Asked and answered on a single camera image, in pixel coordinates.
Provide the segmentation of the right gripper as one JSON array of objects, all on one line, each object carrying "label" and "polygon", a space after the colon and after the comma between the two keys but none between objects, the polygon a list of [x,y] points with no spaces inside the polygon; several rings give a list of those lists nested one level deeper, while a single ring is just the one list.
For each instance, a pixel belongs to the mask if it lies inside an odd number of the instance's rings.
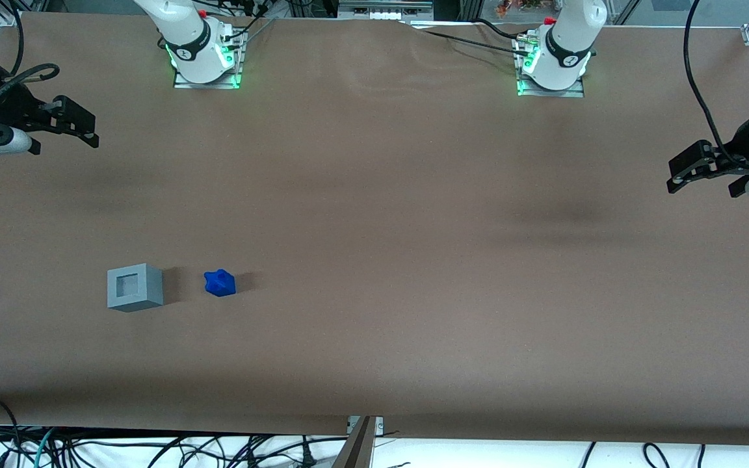
[{"label": "right gripper", "polygon": [[47,103],[33,96],[24,85],[15,86],[0,97],[0,124],[32,133],[48,131],[77,137],[91,148],[99,148],[100,136],[95,133],[96,118],[79,103],[66,96],[54,98],[54,119]]}]

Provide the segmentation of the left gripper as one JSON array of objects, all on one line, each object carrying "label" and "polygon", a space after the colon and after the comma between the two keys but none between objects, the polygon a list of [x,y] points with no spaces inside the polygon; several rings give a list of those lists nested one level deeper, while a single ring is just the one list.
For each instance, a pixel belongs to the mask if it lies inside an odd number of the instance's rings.
[{"label": "left gripper", "polygon": [[710,141],[699,140],[669,160],[670,178],[666,187],[670,194],[704,179],[749,175],[749,120],[741,124],[731,141],[725,144],[720,142],[714,121],[711,122],[711,133],[717,143],[716,151]]}]

